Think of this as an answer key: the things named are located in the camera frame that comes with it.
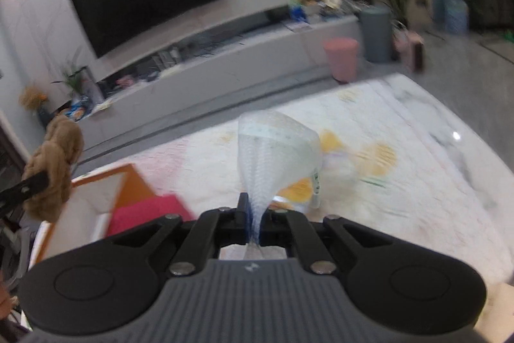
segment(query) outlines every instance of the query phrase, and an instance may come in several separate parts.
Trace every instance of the transparent plastic bag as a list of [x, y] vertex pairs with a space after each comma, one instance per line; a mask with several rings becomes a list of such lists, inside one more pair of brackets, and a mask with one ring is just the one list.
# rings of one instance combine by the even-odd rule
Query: transparent plastic bag
[[321, 162], [318, 134], [296, 120], [270, 110], [239, 118], [238, 168], [250, 200], [255, 242], [261, 218], [277, 192], [306, 177], [317, 179]]

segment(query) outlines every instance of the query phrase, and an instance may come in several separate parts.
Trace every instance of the tile floor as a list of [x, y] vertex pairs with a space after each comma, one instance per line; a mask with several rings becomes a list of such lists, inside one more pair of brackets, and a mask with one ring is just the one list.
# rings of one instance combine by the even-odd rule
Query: tile floor
[[[478, 44], [481, 37], [452, 37], [445, 34], [423, 34], [426, 43], [426, 70], [409, 75], [420, 86], [434, 95], [466, 122], [514, 171], [514, 64]], [[399, 64], [371, 64], [363, 62], [359, 80], [403, 73]], [[129, 138], [124, 146], [105, 150], [79, 164], [74, 175], [84, 174], [96, 167], [117, 161], [202, 130], [212, 125], [237, 118], [241, 113], [269, 108], [306, 95], [336, 87], [328, 75], [313, 83], [288, 87], [276, 94], [265, 95], [255, 101], [245, 100], [221, 111], [210, 112], [184, 124], [161, 128], [142, 138]], [[248, 94], [249, 99], [255, 92]]]

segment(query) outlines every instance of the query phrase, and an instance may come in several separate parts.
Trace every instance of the metal screw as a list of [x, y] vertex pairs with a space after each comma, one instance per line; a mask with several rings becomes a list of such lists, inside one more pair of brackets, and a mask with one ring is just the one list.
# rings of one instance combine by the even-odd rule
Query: metal screw
[[187, 276], [194, 272], [196, 267], [189, 262], [176, 262], [170, 266], [170, 272], [175, 276]]
[[310, 265], [310, 270], [318, 275], [329, 275], [337, 269], [337, 266], [328, 260], [318, 260]]

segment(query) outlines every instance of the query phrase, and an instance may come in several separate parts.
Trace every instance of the blue item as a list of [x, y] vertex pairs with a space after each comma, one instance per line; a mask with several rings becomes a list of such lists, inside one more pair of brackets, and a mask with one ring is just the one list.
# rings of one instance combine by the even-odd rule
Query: blue item
[[79, 101], [76, 101], [71, 104], [71, 107], [64, 114], [74, 121], [79, 121], [86, 115], [86, 110]]
[[469, 8], [464, 0], [446, 0], [446, 32], [466, 35], [469, 31]]
[[290, 7], [289, 14], [291, 16], [291, 19], [294, 21], [298, 21], [300, 23], [307, 22], [307, 17], [305, 16], [305, 12], [302, 8], [302, 5]]
[[393, 55], [392, 13], [387, 6], [370, 6], [360, 13], [366, 60], [390, 62]]

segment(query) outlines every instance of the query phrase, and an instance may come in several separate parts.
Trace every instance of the rug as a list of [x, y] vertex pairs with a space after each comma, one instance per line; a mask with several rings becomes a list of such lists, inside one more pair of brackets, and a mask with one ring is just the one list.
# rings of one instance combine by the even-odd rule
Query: rug
[[[320, 173], [321, 211], [336, 213], [459, 258], [486, 283], [506, 281], [513, 263], [492, 220], [446, 152], [377, 81], [275, 108], [322, 134], [337, 136], [367, 164], [348, 185]], [[237, 205], [237, 121], [123, 159], [159, 195], [176, 193], [192, 213]]]

